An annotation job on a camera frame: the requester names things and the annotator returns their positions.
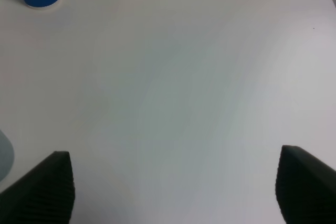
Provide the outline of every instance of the white table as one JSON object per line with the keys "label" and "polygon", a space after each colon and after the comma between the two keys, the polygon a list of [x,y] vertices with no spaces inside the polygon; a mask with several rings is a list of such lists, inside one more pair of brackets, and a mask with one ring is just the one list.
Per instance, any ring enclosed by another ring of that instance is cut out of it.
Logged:
{"label": "white table", "polygon": [[0,0],[4,189],[71,153],[72,223],[284,223],[282,144],[336,167],[332,0]]}

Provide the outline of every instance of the white tabletop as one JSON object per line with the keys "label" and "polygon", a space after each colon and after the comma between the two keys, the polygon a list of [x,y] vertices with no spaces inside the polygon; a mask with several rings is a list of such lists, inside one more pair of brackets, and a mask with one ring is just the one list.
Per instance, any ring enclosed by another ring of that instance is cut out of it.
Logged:
{"label": "white tabletop", "polygon": [[72,223],[284,223],[282,144],[336,167],[332,0],[0,0],[4,189],[71,154]]}

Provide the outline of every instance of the black rubber pad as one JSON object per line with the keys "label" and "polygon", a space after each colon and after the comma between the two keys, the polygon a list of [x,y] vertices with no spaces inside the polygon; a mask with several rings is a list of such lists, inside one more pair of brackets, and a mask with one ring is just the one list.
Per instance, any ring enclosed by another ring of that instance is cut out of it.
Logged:
{"label": "black rubber pad", "polygon": [[276,196],[287,224],[336,223],[336,172],[300,147],[282,147]]}
{"label": "black rubber pad", "polygon": [[0,194],[0,223],[68,224],[74,201],[70,155],[54,152]]}

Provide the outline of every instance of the table surface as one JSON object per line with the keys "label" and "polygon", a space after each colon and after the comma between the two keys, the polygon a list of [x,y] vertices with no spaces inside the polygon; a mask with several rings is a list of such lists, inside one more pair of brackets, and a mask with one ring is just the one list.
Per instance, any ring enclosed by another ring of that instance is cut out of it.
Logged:
{"label": "table surface", "polygon": [[71,223],[284,223],[282,144],[336,167],[332,0],[0,0],[4,189],[71,154]]}

